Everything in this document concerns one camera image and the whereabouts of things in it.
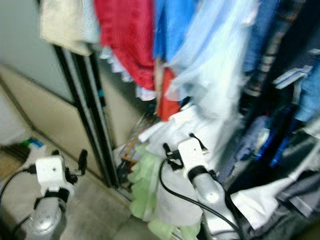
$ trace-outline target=plaid shirt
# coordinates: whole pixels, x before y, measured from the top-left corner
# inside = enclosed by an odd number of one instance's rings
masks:
[[[305,0],[283,0],[280,3],[259,66],[245,86],[244,92],[246,94],[254,97],[261,94],[268,73],[277,57],[282,39],[297,19],[304,3]]]

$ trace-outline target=beige floor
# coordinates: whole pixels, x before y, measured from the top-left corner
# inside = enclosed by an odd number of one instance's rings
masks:
[[[0,177],[5,179],[14,173],[22,163],[0,149]]]
[[[45,150],[49,154],[53,146]],[[66,159],[71,169],[76,163]],[[3,196],[5,221],[12,228],[32,212],[40,188],[34,175],[21,174],[7,188]],[[61,240],[156,240],[146,223],[133,217],[129,202],[113,190],[105,187],[89,172],[75,184],[75,195],[67,203],[67,226]]]

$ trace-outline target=cable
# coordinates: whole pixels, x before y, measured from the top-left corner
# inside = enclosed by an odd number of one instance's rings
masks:
[[[19,175],[20,173],[30,173],[30,174],[36,174],[37,173],[37,169],[36,169],[36,165],[35,164],[31,164],[29,167],[20,169],[19,171],[15,172],[14,174],[12,174],[8,180],[5,182],[5,184],[3,185],[3,188],[1,189],[0,192],[0,204],[1,204],[1,199],[2,196],[7,188],[7,186],[9,185],[9,183],[11,182],[11,180],[16,177],[17,175]]]
[[[231,221],[228,220],[226,217],[224,217],[223,215],[221,215],[219,212],[217,212],[217,211],[213,210],[212,208],[210,208],[210,207],[202,204],[201,202],[195,201],[195,200],[193,200],[193,199],[191,199],[191,198],[189,198],[189,197],[187,197],[187,196],[181,195],[181,194],[179,194],[179,193],[177,193],[177,192],[175,192],[175,191],[172,191],[171,189],[167,188],[167,186],[164,184],[164,182],[163,182],[163,180],[162,180],[162,170],[163,170],[163,168],[164,168],[165,162],[166,162],[166,161],[163,161],[163,162],[161,163],[160,170],[159,170],[159,180],[160,180],[160,183],[161,183],[162,187],[163,187],[167,192],[169,192],[170,194],[172,194],[172,195],[174,195],[174,196],[176,196],[176,197],[178,197],[178,198],[181,198],[181,199],[183,199],[183,200],[185,200],[185,201],[188,201],[188,202],[190,202],[190,203],[193,203],[193,204],[199,206],[200,208],[202,208],[202,209],[204,209],[204,210],[207,210],[208,212],[216,215],[217,217],[219,217],[220,219],[222,219],[223,221],[225,221],[227,224],[229,224],[229,225],[237,232],[237,234],[238,234],[239,236],[242,236],[242,233],[241,233],[240,229],[239,229],[233,222],[231,222]]]
[[[15,239],[15,235],[16,235],[16,232],[18,231],[18,229],[22,226],[22,224],[24,224],[28,219],[30,218],[30,214],[28,216],[26,216],[24,219],[22,219],[12,230],[12,233],[11,233],[11,238],[12,240]]]
[[[2,199],[2,195],[4,194],[7,186],[9,185],[9,183],[11,182],[11,180],[16,177],[18,174],[20,173],[24,173],[26,171],[26,169],[21,169],[17,172],[15,172],[14,174],[12,174],[9,179],[5,182],[5,184],[3,185],[3,188],[1,189],[1,192],[0,192],[0,203],[1,203],[1,199]]]

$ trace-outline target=clothing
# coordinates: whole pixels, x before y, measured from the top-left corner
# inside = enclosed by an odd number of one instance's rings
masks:
[[[319,172],[306,171],[296,182],[276,196],[279,206],[269,221],[258,229],[235,210],[235,217],[246,240],[290,240],[320,219]]]
[[[135,86],[135,96],[142,101],[151,101],[156,98],[156,91],[148,90],[137,85]]]
[[[314,66],[312,49],[320,49],[320,1],[307,0],[298,17],[281,41],[281,47],[269,73],[271,80],[294,68]]]
[[[153,0],[95,0],[100,44],[111,47],[133,80],[154,90]]]
[[[225,161],[222,155],[239,124],[240,118],[237,112],[234,112],[230,119],[211,119],[203,116],[198,106],[192,105],[170,116],[168,122],[150,127],[148,132],[152,134],[144,136],[143,140],[149,140],[146,149],[150,153],[165,159],[167,156],[163,149],[164,143],[167,143],[171,150],[176,150],[178,144],[193,133],[209,150],[205,160],[209,169],[217,173]]]
[[[83,20],[82,1],[41,1],[41,38],[76,54],[89,56],[92,51],[82,36]]]
[[[311,75],[302,82],[299,109],[295,118],[308,122],[320,110],[320,60]]]
[[[314,119],[309,121],[307,125],[303,128],[303,131],[313,136],[317,139],[320,139],[320,114],[318,114]]]
[[[264,226],[279,206],[276,196],[288,186],[295,183],[307,170],[319,170],[320,142],[303,159],[288,177],[269,184],[238,191],[231,195],[232,202],[250,223],[254,230]]]
[[[268,32],[276,16],[279,3],[279,0],[260,1],[243,63],[243,71],[246,73],[253,72],[257,68],[260,54],[267,41]]]
[[[203,0],[185,40],[169,63],[177,77],[166,96],[181,101],[191,97],[205,116],[230,118],[238,104],[241,63],[250,29],[244,23],[254,0]]]
[[[271,32],[267,36],[268,40],[263,55],[260,57],[259,66],[245,86],[244,92],[247,95],[258,97],[261,94],[282,39],[298,17],[304,3],[305,0],[286,0],[280,3],[276,18],[271,25]]]
[[[153,57],[170,62],[181,46],[198,0],[155,0]]]
[[[164,64],[160,57],[157,57],[154,61],[153,79],[154,88],[156,92],[156,107],[154,113],[157,114],[159,110],[159,105],[163,97],[163,85],[164,85]]]
[[[83,7],[83,27],[82,37],[85,41],[98,44],[100,41],[100,26],[95,14],[92,0],[82,0]]]
[[[162,180],[172,191],[197,200],[196,191],[190,180],[183,176],[183,172],[174,172],[168,163],[162,170]],[[161,184],[156,194],[156,216],[164,223],[175,226],[192,226],[200,222],[203,211],[197,205],[185,201],[167,192]]]
[[[172,73],[170,68],[166,67],[163,73],[163,90],[162,94],[166,92],[171,81],[174,79],[175,75]],[[166,96],[162,96],[159,107],[157,110],[157,115],[161,119],[161,121],[167,122],[169,117],[173,114],[179,112],[180,106],[177,101],[170,101],[166,98]]]
[[[240,143],[237,146],[237,150],[235,151],[235,160],[237,162],[248,159],[248,157],[253,153],[259,137],[259,133],[267,124],[268,119],[269,118],[267,116],[259,116],[253,121],[250,128],[242,137]]]
[[[310,218],[315,213],[320,214],[319,183],[319,172],[305,172],[297,182],[282,191],[277,199],[283,203],[291,203],[306,218]]]
[[[145,147],[145,145],[140,145],[135,149],[141,157],[138,163],[132,167],[132,173],[128,175],[128,180],[133,183],[131,187],[133,201],[129,207],[132,215],[149,222],[148,228],[150,231],[162,240],[170,240],[173,231],[177,228],[180,229],[183,239],[194,240],[200,229],[199,221],[193,225],[177,226],[165,223],[157,217],[155,211],[158,197],[159,169],[162,160],[146,151]],[[199,208],[195,205],[190,207],[192,210]]]

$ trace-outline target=black clip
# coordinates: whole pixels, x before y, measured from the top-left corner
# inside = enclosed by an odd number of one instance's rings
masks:
[[[165,150],[166,160],[172,170],[175,172],[183,169],[184,163],[182,162],[179,150],[171,151],[167,143],[163,144],[163,148]]]

